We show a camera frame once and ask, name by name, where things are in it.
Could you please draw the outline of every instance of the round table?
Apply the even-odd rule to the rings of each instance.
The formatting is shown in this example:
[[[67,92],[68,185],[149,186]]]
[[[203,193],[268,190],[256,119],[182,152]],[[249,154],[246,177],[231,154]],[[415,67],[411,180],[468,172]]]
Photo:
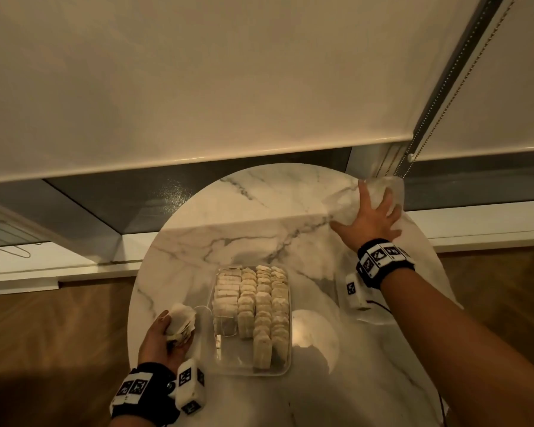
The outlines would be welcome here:
[[[378,181],[368,188],[376,206],[384,187]],[[353,177],[279,163],[222,178],[170,217],[143,260],[131,296],[132,367],[155,317],[175,302],[205,305],[220,265],[280,265],[289,273],[293,296],[289,372],[208,374],[206,407],[177,423],[439,426],[437,391],[397,325],[357,321],[336,303],[335,282],[354,271],[356,256],[328,222],[333,216],[350,223],[358,204]],[[396,226],[403,230],[396,244],[416,260],[416,270],[454,300],[426,237],[405,214]],[[197,334],[192,349],[198,357]]]

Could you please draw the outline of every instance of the hand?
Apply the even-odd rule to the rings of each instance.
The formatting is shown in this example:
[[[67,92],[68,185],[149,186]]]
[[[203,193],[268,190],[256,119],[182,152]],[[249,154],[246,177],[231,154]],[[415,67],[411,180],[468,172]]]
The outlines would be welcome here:
[[[358,249],[368,241],[376,238],[393,241],[394,238],[401,235],[401,229],[392,230],[392,225],[401,217],[401,207],[396,205],[392,213],[388,215],[388,210],[393,202],[392,190],[390,188],[385,190],[382,203],[376,209],[372,209],[370,193],[363,180],[358,181],[358,190],[360,192],[360,209],[354,222],[350,226],[335,221],[330,222],[330,228],[354,253],[357,253]]]
[[[178,374],[178,367],[185,360],[186,353],[190,349],[194,334],[187,342],[180,346],[174,346],[168,350],[164,331],[170,325],[172,318],[168,316],[168,310],[164,310],[157,317],[157,320],[150,325],[146,332],[144,341],[138,351],[138,363],[160,363],[168,367],[175,375]]]

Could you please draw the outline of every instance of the left hand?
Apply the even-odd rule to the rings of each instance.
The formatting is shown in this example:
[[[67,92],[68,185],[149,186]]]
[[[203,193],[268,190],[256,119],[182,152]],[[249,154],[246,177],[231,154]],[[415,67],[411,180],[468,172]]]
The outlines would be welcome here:
[[[171,320],[172,318],[168,316],[168,310],[164,310],[157,317],[157,320],[150,325],[138,351],[138,364],[160,363],[177,375],[178,367],[184,362],[186,353],[192,345],[194,334],[192,333],[187,342],[180,346],[175,346],[169,351],[164,332],[170,325]]]

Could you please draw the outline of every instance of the wrist tracker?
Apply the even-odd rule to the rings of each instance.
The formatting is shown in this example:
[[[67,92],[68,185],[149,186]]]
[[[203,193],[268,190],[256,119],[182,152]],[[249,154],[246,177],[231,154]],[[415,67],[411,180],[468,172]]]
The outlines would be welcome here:
[[[169,397],[175,379],[176,375],[163,364],[142,363],[133,368],[109,406],[111,419],[134,415],[157,427],[174,423],[180,415]]]
[[[413,259],[401,248],[384,238],[376,238],[364,243],[358,250],[356,271],[364,284],[380,289],[385,276],[398,268],[415,270]]]

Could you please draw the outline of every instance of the plastic container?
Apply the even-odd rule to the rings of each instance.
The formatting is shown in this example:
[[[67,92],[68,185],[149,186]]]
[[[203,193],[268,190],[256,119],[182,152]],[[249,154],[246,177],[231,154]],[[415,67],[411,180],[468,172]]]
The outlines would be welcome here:
[[[242,265],[243,268],[249,267],[255,270],[257,265]],[[216,286],[217,276],[228,266],[226,265],[220,268],[214,275],[214,281],[212,284],[212,290],[210,291],[208,298],[208,307],[212,308],[212,301],[214,300],[214,288]],[[208,334],[204,339],[203,350],[206,352],[207,358],[211,358],[214,364],[214,371],[224,375],[236,375],[236,376],[280,376],[284,375],[292,361],[292,345],[293,345],[293,316],[291,312],[293,310],[292,303],[292,283],[288,281],[289,286],[289,351],[287,360],[283,362],[277,352],[273,348],[271,355],[271,366],[269,369],[257,369],[253,366],[253,339],[242,339],[239,337],[239,333],[234,336],[226,337],[219,335],[214,330],[212,323],[213,319],[210,318],[210,322],[206,326],[206,333]]]

